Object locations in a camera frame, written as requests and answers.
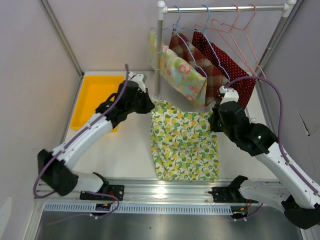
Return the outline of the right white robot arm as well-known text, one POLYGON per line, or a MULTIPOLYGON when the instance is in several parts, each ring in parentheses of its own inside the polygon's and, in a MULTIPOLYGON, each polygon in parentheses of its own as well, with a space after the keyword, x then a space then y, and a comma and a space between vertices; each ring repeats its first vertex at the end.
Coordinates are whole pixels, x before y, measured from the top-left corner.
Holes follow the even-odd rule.
POLYGON ((264 124, 251 123, 235 101, 217 103, 209 117, 210 130, 224 133, 240 150, 265 165, 285 186, 276 189, 237 176, 227 187, 234 202, 254 200, 282 212, 296 227, 307 230, 320 223, 320 186, 281 148, 264 124))

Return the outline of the red polka dot skirt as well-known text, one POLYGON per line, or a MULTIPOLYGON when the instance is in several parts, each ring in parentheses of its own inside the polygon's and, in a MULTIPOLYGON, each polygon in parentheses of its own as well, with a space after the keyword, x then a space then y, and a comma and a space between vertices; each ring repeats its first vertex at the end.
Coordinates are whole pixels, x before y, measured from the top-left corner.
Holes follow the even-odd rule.
MULTIPOLYGON (((216 57, 214 56, 211 48, 208 45, 208 42, 206 41, 202 33, 198 31, 193 32, 192 45, 194 45, 227 78, 227 75, 218 66, 218 61, 216 60, 216 57)), ((212 42, 211 45, 215 49, 220 59, 221 66, 223 66, 229 74, 231 82, 238 78, 249 76, 235 61, 233 61, 233 59, 227 53, 225 53, 212 42)), ((236 83, 232 83, 230 86, 238 92, 238 103, 244 108, 247 107, 251 99, 255 84, 256 81, 253 78, 247 78, 244 80, 239 80, 236 83)))

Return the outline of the lemon print cloth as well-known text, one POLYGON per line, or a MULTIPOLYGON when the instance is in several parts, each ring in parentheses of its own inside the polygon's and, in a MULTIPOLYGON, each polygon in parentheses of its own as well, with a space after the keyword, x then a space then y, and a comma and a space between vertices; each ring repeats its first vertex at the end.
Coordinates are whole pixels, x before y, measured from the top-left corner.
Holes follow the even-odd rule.
POLYGON ((208 122, 210 112, 183 111, 167 101, 151 111, 151 154, 163 181, 219 179, 218 137, 208 122))

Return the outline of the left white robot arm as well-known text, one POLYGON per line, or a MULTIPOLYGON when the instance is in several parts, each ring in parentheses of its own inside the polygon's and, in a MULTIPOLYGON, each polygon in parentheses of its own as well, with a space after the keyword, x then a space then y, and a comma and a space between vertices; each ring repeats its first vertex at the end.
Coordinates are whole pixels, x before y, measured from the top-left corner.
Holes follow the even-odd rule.
POLYGON ((90 192, 97 200, 108 196, 108 181, 99 173, 73 172, 82 155, 101 137, 115 129, 131 113, 148 114, 155 105, 145 86, 145 75, 134 74, 124 80, 116 93, 102 102, 87 123, 66 142, 37 155, 38 180, 44 181, 61 197, 72 191, 90 192))

